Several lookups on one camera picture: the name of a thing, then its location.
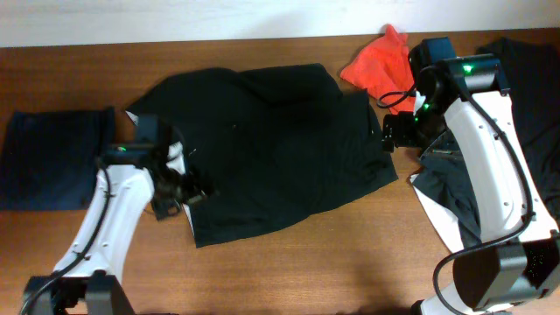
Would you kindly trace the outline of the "black shorts white lining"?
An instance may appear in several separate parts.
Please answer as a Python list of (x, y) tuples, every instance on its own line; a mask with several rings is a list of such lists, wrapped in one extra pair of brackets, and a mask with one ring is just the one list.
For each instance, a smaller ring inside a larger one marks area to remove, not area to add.
[(176, 74), (129, 106), (177, 127), (215, 192), (191, 208), (198, 247), (266, 235), (397, 178), (367, 93), (320, 64)]

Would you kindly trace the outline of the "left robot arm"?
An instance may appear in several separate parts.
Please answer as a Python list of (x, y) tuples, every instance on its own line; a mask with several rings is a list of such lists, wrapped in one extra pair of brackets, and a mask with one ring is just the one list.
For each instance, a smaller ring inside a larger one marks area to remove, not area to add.
[(212, 190), (188, 165), (180, 130), (156, 115), (140, 115), (130, 143), (98, 158), (94, 197), (71, 246), (49, 276), (33, 276), (23, 314), (65, 314), (84, 302), (89, 314), (131, 314), (123, 267), (139, 219), (189, 214)]

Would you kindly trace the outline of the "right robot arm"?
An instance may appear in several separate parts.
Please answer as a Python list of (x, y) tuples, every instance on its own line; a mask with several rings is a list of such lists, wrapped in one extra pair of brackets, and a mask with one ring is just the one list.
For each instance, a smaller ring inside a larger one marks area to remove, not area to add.
[(477, 201), (479, 245), (465, 248), (448, 213), (431, 212), (453, 280), (412, 305), (415, 314), (500, 314), (559, 285), (559, 228), (540, 199), (515, 133), (510, 88), (490, 54), (459, 57), (448, 38), (409, 53), (411, 112), (386, 115), (382, 147), (465, 163)]

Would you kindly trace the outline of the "orange red garment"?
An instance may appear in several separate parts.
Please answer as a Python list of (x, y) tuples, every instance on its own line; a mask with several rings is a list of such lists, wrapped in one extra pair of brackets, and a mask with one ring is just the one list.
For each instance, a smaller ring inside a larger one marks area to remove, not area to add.
[(360, 50), (340, 72), (340, 78), (381, 102), (391, 114), (411, 112), (415, 93), (405, 94), (414, 79), (410, 69), (408, 35), (392, 24), (385, 25), (385, 33)]

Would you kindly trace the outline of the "white garment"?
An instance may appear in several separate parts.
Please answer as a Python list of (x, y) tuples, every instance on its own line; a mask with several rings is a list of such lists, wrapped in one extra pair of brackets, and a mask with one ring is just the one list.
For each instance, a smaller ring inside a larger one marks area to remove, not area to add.
[(455, 253), (464, 249), (457, 216), (427, 197), (415, 186), (413, 186), (413, 189), (430, 223), (449, 251)]

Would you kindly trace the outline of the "folded navy blue cloth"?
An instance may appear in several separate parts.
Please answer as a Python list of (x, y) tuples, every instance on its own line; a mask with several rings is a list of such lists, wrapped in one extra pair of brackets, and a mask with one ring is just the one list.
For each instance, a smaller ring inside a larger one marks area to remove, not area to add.
[(116, 114), (103, 110), (11, 117), (1, 154), (1, 208), (16, 211), (88, 207), (97, 158), (114, 140)]

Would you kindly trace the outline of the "black garment pile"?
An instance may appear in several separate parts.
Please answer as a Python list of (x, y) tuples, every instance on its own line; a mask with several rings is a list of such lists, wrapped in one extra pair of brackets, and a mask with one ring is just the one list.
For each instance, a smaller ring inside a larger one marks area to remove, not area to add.
[[(550, 215), (559, 219), (559, 52), (500, 38), (476, 50), (500, 59), (511, 87), (514, 126), (532, 179)], [(480, 243), (479, 210), (462, 161), (426, 157), (411, 181), (458, 218), (465, 248)]]

